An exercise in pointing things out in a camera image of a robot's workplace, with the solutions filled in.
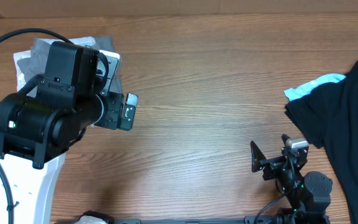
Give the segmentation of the grey shorts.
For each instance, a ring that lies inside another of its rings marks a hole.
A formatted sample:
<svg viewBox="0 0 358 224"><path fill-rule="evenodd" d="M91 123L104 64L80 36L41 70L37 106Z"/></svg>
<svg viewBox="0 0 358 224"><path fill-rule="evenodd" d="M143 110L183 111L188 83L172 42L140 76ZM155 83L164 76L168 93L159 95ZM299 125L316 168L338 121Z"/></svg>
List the grey shorts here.
<svg viewBox="0 0 358 224"><path fill-rule="evenodd" d="M88 36L71 39L70 41L76 45L92 48L105 54L108 59L109 73L103 92L122 93L119 76L121 56L115 53L112 38L110 36ZM49 48L53 42L55 42L54 39L35 39L30 50L14 54L17 72L17 90L23 88L34 75L45 73Z"/></svg>

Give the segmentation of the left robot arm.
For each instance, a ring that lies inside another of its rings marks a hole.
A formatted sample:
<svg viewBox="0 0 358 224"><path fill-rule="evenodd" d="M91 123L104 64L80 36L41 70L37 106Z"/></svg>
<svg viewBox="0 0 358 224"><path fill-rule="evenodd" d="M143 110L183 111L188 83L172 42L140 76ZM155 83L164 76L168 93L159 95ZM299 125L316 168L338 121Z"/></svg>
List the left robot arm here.
<svg viewBox="0 0 358 224"><path fill-rule="evenodd" d="M132 128L138 97L112 91L120 55L50 45L45 70L0 101L0 223L48 223L67 151L87 127Z"/></svg>

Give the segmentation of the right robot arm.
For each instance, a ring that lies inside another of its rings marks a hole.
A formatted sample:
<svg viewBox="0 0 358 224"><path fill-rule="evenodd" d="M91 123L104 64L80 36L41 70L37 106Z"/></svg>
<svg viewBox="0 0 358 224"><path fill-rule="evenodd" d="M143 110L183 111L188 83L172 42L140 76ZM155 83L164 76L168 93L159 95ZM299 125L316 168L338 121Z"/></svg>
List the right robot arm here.
<svg viewBox="0 0 358 224"><path fill-rule="evenodd" d="M250 142L252 172L263 172L264 180L274 180L279 198L268 203L255 216L244 218L245 223L322 223L328 224L326 209L331 203L333 181L326 175L312 171L305 175L301 169L307 163L308 141L282 135L284 146L278 157L268 159L254 141ZM286 198L289 208L280 208L276 215L264 215L264 211Z"/></svg>

